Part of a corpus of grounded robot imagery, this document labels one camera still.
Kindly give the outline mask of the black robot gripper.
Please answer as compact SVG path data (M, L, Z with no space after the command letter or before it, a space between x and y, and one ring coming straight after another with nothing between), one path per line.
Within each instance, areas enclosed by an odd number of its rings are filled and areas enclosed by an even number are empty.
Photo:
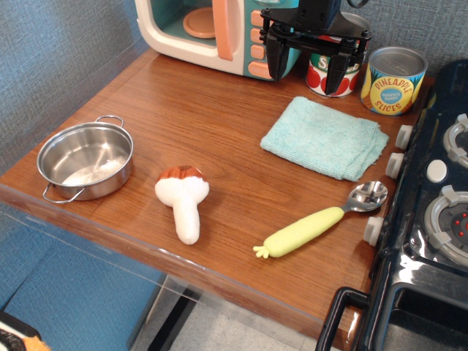
M340 1L299 1L296 7L265 8L260 14L260 39L266 47L269 74L275 81L285 73L291 48L330 57L326 95L337 92L350 61L365 58L371 33L345 18Z

